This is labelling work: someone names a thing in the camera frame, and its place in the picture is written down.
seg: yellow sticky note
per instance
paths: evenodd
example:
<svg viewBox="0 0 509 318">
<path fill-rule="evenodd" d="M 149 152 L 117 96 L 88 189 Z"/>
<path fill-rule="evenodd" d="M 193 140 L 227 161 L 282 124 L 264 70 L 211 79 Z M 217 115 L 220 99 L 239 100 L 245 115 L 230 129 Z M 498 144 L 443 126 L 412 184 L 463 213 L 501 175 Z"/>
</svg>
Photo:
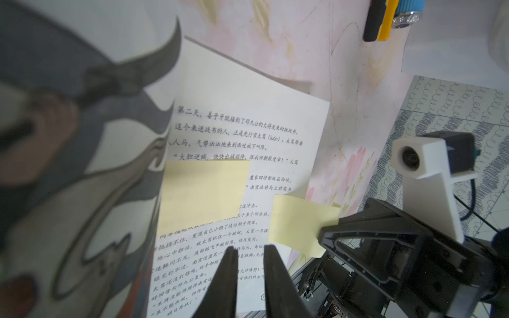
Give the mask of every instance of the yellow sticky note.
<svg viewBox="0 0 509 318">
<path fill-rule="evenodd" d="M 310 257 L 322 257 L 318 244 L 324 226 L 336 225 L 341 208 L 325 206 L 289 195 L 275 195 L 269 242 L 281 243 Z"/>
<path fill-rule="evenodd" d="M 168 161 L 157 234 L 237 216 L 249 166 L 249 160 Z"/>
</svg>

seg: white paper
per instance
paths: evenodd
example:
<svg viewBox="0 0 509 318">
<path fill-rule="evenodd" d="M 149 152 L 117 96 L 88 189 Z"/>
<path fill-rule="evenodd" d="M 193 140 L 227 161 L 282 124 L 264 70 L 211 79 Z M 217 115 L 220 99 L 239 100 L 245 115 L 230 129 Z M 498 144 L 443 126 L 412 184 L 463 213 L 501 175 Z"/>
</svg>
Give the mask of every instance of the white paper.
<svg viewBox="0 0 509 318">
<path fill-rule="evenodd" d="M 147 317 L 192 316 L 229 245 L 239 250 L 237 312 L 264 310 L 262 254 L 273 196 L 304 196 L 329 102 L 189 41 L 183 56 L 184 82 L 172 117 L 168 160 L 242 158 L 251 160 L 251 170 L 238 217 L 156 239 Z M 286 263 L 290 248 L 278 250 Z"/>
<path fill-rule="evenodd" d="M 488 39 L 501 0 L 427 0 L 412 25 L 405 73 L 492 89 L 509 89 L 509 74 L 490 57 Z"/>
</svg>

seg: book page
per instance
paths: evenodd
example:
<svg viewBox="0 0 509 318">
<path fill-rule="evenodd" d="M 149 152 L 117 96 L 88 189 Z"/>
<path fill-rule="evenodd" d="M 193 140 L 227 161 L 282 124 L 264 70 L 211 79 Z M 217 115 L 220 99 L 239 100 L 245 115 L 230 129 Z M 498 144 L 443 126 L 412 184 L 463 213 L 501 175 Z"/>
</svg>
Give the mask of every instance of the book page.
<svg viewBox="0 0 509 318">
<path fill-rule="evenodd" d="M 182 56 L 168 160 L 247 159 L 251 167 L 238 216 L 156 239 L 147 317 L 191 317 L 232 245 L 239 251 L 237 312 L 265 310 L 263 246 L 273 198 L 304 197 L 329 102 L 189 41 Z M 286 264 L 290 248 L 276 245 Z"/>
</svg>

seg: camera lens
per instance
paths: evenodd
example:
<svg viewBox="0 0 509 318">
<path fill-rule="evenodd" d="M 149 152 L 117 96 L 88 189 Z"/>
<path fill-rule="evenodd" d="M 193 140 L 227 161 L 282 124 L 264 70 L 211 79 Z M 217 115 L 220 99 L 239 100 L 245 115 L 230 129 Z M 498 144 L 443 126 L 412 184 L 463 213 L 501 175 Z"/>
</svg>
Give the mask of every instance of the camera lens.
<svg viewBox="0 0 509 318">
<path fill-rule="evenodd" d="M 404 164 L 410 169 L 417 170 L 419 168 L 419 156 L 412 148 L 406 147 L 403 149 L 402 157 Z"/>
</svg>

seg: black cable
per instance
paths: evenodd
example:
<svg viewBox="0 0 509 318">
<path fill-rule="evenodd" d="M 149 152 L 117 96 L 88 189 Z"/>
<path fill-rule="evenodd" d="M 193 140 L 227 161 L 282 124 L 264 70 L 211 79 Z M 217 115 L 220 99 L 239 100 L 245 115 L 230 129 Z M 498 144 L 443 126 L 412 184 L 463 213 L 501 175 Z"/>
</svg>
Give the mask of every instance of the black cable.
<svg viewBox="0 0 509 318">
<path fill-rule="evenodd" d="M 312 291 L 312 292 L 311 292 L 311 294 L 312 294 L 312 293 L 314 293 L 314 292 L 316 292 L 316 291 L 317 291 L 317 289 L 318 289 L 318 288 L 319 288 L 322 284 L 323 284 L 323 283 L 321 283 L 321 282 L 320 282 L 320 284 L 319 284 L 318 286 L 316 286 L 316 287 L 315 287 L 315 290 L 314 290 L 314 291 Z"/>
<path fill-rule="evenodd" d="M 332 284 L 330 283 L 330 280 L 329 278 L 327 278 L 326 275 L 322 275 L 323 278 L 325 278 L 325 280 L 327 281 L 327 283 L 325 284 L 325 286 L 332 286 Z M 333 298 L 333 300 L 335 300 L 338 304 L 340 304 L 341 306 L 343 306 L 343 301 L 341 300 L 341 298 L 338 298 L 334 292 L 331 292 L 330 289 L 329 289 L 329 295 L 331 295 L 331 297 Z"/>
<path fill-rule="evenodd" d="M 460 220 L 462 221 L 465 221 L 466 219 L 468 219 L 470 216 L 472 216 L 473 212 L 474 212 L 474 207 L 475 207 L 475 180 L 472 179 L 470 180 L 470 187 L 472 188 L 472 199 L 471 199 L 471 204 L 470 204 L 470 207 L 466 206 L 465 204 L 463 204 L 467 209 L 468 209 L 468 212 L 467 214 L 465 214 L 464 216 L 462 216 L 460 218 Z"/>
<path fill-rule="evenodd" d="M 464 207 L 466 207 L 468 209 L 468 213 L 466 215 L 464 215 L 463 217 L 461 217 L 460 220 L 465 221 L 466 219 L 468 219 L 473 214 L 476 217 L 478 217 L 479 220 L 481 220 L 487 226 L 489 226 L 491 229 L 493 229 L 495 232 L 497 232 L 497 233 L 500 232 L 497 228 L 495 228 L 488 221 L 486 221 L 481 215 L 479 215 L 478 213 L 476 213 L 474 211 L 474 206 L 475 206 L 475 183 L 474 183 L 474 179 L 470 180 L 470 184 L 472 186 L 472 206 L 469 207 L 460 198 L 458 198 L 456 195 L 454 195 L 454 198 L 456 200 L 458 200 L 458 202 L 461 203 L 461 205 L 463 205 Z"/>
</svg>

